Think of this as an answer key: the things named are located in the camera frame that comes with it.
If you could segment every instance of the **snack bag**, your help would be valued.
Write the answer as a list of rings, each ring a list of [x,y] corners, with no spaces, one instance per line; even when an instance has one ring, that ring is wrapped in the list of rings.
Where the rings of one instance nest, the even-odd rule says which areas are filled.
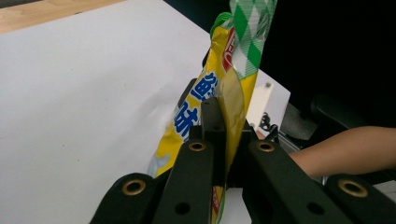
[[[153,155],[148,174],[157,177],[172,168],[189,129],[199,125],[201,102],[217,97],[225,122],[228,174],[246,120],[256,83],[262,49],[274,15],[276,1],[230,2],[232,13],[218,15],[210,32],[211,46],[206,63]],[[226,186],[213,187],[212,222],[218,223]]]

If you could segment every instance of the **green checkered pattern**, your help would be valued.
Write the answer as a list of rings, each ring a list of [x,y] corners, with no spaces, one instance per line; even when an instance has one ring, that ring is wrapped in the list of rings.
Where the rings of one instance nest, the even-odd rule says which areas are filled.
[[[270,30],[276,0],[231,0],[235,43],[233,66],[239,79],[255,74]]]

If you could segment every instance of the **chinese character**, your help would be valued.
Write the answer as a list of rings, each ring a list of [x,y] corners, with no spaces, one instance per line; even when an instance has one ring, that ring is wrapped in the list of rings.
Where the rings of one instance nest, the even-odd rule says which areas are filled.
[[[182,137],[186,136],[194,121],[198,121],[198,109],[194,108],[191,111],[188,108],[189,104],[184,102],[174,119],[176,131],[181,133]]]
[[[215,95],[215,87],[217,85],[218,79],[214,73],[210,73],[195,85],[191,90],[191,95],[195,96],[198,100],[204,101],[205,99]]]

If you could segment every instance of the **person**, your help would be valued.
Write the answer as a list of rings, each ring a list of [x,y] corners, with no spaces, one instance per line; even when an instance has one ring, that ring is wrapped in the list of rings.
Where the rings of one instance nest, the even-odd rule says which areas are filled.
[[[396,169],[396,128],[349,129],[289,155],[310,177]]]

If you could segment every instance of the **wooden surface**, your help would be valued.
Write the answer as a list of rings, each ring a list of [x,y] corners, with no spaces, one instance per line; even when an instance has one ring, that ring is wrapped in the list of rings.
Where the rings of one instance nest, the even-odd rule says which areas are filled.
[[[43,0],[0,9],[0,34],[125,0]]]

